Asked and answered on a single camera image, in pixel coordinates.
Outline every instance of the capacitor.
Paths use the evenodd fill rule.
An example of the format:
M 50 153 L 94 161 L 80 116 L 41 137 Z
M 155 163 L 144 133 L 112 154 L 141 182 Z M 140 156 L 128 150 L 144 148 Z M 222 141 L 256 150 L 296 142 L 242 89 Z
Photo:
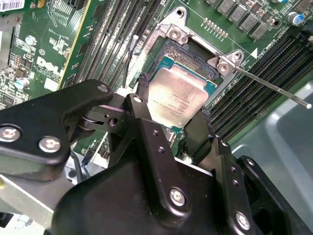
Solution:
M 304 16 L 296 12 L 290 12 L 287 16 L 287 21 L 294 26 L 298 26 L 299 24 L 303 23 Z
M 14 86 L 19 90 L 23 90 L 29 86 L 29 80 L 26 77 L 22 77 L 14 83 Z

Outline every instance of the barcode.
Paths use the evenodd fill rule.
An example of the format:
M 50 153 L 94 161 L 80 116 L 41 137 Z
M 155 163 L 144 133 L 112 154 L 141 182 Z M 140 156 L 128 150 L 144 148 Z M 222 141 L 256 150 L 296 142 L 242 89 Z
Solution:
M 21 9 L 24 7 L 24 0 L 2 0 L 0 1 L 0 11 Z

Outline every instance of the black mechanical arm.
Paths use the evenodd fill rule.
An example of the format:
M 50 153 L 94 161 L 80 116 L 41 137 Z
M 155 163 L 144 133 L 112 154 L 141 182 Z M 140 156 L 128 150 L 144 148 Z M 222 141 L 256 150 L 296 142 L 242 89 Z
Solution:
M 0 174 L 30 181 L 57 179 L 72 143 L 109 133 L 108 169 L 62 197 L 52 235 L 312 234 L 253 159 L 232 156 L 205 110 L 181 144 L 199 167 L 175 159 L 147 99 L 142 81 L 124 98 L 88 80 L 0 112 Z

